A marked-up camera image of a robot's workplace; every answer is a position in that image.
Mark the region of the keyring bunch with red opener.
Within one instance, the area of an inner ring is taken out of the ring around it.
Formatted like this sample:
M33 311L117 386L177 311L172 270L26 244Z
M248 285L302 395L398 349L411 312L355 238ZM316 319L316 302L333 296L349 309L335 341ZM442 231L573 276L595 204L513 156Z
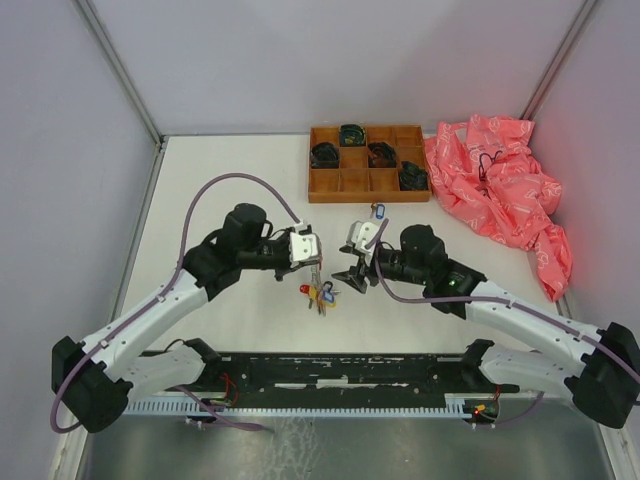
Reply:
M321 317L325 317L328 310L336 307L341 294L331 280L323 279L320 264L311 267L311 279L300 285L299 292L307 298L308 309L316 311Z

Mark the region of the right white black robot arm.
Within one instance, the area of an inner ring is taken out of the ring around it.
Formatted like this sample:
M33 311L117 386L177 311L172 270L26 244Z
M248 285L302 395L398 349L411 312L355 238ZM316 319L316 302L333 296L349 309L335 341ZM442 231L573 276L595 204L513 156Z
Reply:
M625 326L602 328L551 314L452 258L429 225L411 225L397 249L383 244L386 226L356 221L341 252L356 256L348 270L334 274L360 293L392 282L419 286L416 303L463 321L501 331L528 346L516 352L478 340L471 359L458 368L467 389L513 385L570 401L606 427L622 428L639 404L639 345Z

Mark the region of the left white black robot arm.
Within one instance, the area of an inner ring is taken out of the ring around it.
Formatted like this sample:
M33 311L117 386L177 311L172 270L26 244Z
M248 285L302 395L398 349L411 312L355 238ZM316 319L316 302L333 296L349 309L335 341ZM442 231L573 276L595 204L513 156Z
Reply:
M180 255L170 279L138 306L81 341L65 336L53 346L55 406L65 406L78 426L97 433L139 398L191 384L212 389L221 366L204 341L152 356L146 348L237 283L243 271L270 270L282 280L321 260L321 242L311 227L275 230L261 207L236 205L221 228Z

